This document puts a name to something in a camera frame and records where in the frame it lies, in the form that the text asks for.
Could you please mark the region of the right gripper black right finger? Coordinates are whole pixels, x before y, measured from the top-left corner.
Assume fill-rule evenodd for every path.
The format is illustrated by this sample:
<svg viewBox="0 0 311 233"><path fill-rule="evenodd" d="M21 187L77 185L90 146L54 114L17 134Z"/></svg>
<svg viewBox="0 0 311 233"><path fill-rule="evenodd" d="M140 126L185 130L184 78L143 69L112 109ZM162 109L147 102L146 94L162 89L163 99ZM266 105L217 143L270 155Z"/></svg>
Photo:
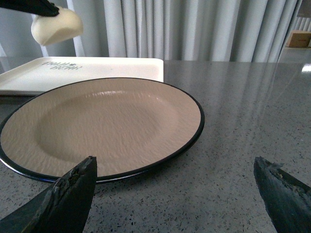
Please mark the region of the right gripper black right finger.
<svg viewBox="0 0 311 233"><path fill-rule="evenodd" d="M311 231L311 188L263 157L254 161L254 176L265 209L278 233Z"/></svg>

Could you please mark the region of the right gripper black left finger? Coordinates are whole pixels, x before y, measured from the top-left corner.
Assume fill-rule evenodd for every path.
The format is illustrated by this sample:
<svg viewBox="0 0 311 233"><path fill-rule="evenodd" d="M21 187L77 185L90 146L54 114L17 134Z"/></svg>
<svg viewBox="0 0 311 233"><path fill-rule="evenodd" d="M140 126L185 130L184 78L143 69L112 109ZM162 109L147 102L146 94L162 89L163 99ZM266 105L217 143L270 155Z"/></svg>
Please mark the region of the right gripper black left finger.
<svg viewBox="0 0 311 233"><path fill-rule="evenodd" d="M97 180L89 156L29 202L1 219L2 233L81 233Z"/></svg>

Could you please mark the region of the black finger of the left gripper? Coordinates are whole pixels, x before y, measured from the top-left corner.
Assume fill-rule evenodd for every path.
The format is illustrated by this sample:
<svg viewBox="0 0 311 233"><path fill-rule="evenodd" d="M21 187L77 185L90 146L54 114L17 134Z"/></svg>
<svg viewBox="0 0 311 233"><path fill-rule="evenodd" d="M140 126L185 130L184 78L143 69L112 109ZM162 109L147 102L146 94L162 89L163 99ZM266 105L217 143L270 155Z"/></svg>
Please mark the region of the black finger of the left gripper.
<svg viewBox="0 0 311 233"><path fill-rule="evenodd" d="M0 0L0 7L43 17L59 14L59 8L48 0Z"/></svg>

